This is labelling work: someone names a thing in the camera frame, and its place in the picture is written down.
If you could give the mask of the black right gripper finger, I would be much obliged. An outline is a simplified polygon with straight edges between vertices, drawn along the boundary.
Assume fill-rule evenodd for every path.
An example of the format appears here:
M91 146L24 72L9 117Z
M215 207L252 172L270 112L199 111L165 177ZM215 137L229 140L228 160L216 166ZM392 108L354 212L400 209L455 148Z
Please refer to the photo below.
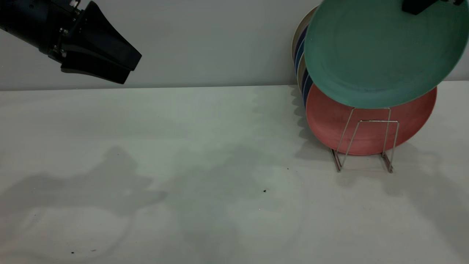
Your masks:
M419 15L436 2L437 0L404 0L401 10L412 15Z

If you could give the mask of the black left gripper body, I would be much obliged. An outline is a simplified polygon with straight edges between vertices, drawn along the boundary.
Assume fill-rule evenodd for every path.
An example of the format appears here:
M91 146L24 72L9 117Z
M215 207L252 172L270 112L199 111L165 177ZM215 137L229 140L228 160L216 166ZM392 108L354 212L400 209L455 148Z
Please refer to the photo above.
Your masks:
M80 0L49 0L47 56L59 62L63 72L89 72L90 56L79 37L89 16L89 5L79 9Z

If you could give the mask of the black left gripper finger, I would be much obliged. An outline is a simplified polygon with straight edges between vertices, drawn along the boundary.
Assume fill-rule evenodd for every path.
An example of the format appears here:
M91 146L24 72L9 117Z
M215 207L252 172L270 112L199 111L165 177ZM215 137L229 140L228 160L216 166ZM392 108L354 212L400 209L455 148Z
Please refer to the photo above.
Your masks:
M61 70L123 85L131 73L131 45L65 45Z
M134 71L142 58L141 53L111 25L97 3L90 1L82 14L79 32L89 43L88 50Z

